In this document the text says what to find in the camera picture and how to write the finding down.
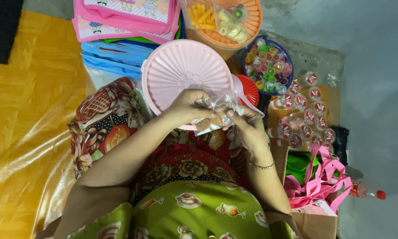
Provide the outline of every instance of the hand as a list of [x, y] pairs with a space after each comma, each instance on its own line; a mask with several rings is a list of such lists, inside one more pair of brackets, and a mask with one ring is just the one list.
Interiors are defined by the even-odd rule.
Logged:
[[271, 154], [260, 113], [249, 107], [242, 107], [243, 117], [233, 110], [227, 111], [227, 116], [236, 124], [243, 146], [251, 151], [256, 160], [260, 156]]
[[174, 100], [171, 106], [165, 110], [170, 115], [171, 123], [174, 128], [192, 122], [195, 119], [213, 118], [212, 110], [200, 109], [195, 106], [195, 102], [200, 99], [210, 97], [204, 90], [186, 89]]

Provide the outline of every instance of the orange plastic container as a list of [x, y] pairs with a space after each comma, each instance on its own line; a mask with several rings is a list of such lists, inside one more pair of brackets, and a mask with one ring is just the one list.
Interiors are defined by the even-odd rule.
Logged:
[[[195, 2], [203, 3], [207, 6], [213, 6], [212, 0], [195, 0]], [[244, 43], [237, 43], [230, 40], [226, 36], [220, 35], [216, 31], [205, 31], [205, 30], [191, 30], [186, 29], [186, 39], [195, 40], [201, 42], [214, 49], [224, 60], [228, 60], [238, 50], [249, 45], [256, 36], [261, 28], [262, 23], [262, 8], [259, 0], [215, 0], [216, 4], [220, 6], [236, 6], [243, 4], [248, 11], [249, 17], [244, 23], [247, 31], [248, 38]]]

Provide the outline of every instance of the stack of bags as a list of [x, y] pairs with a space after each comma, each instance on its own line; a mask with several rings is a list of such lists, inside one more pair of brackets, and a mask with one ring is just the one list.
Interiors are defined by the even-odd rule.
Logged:
[[74, 0], [85, 66], [139, 78], [154, 49], [184, 38], [180, 10], [178, 0]]

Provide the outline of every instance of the black mat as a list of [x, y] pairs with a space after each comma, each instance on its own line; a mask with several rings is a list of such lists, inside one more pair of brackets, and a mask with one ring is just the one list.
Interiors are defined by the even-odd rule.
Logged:
[[0, 0], [0, 64], [9, 61], [23, 3], [23, 0]]

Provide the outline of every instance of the red bottle cap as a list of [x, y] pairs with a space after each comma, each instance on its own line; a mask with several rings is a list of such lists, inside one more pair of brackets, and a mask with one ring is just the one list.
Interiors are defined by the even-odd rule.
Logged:
[[378, 190], [376, 192], [376, 197], [381, 199], [381, 200], [385, 200], [386, 199], [386, 193], [383, 191]]

